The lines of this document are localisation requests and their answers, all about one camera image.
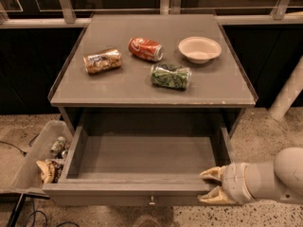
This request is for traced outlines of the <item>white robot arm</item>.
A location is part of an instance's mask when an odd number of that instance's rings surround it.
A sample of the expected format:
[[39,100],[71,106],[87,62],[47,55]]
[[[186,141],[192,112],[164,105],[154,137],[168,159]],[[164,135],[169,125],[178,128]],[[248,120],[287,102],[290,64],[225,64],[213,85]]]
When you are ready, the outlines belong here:
[[216,187],[197,197],[206,204],[246,204],[269,200],[303,203],[303,148],[285,148],[274,159],[258,163],[231,163],[203,171],[200,178]]

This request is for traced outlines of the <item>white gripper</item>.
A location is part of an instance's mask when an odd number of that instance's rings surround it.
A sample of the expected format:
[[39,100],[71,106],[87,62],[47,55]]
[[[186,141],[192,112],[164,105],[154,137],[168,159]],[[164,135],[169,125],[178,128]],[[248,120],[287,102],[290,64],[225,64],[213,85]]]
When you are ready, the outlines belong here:
[[205,195],[198,195],[199,202],[207,204],[246,204],[256,199],[248,188],[248,164],[232,163],[229,166],[215,166],[203,171],[203,180],[222,181]]

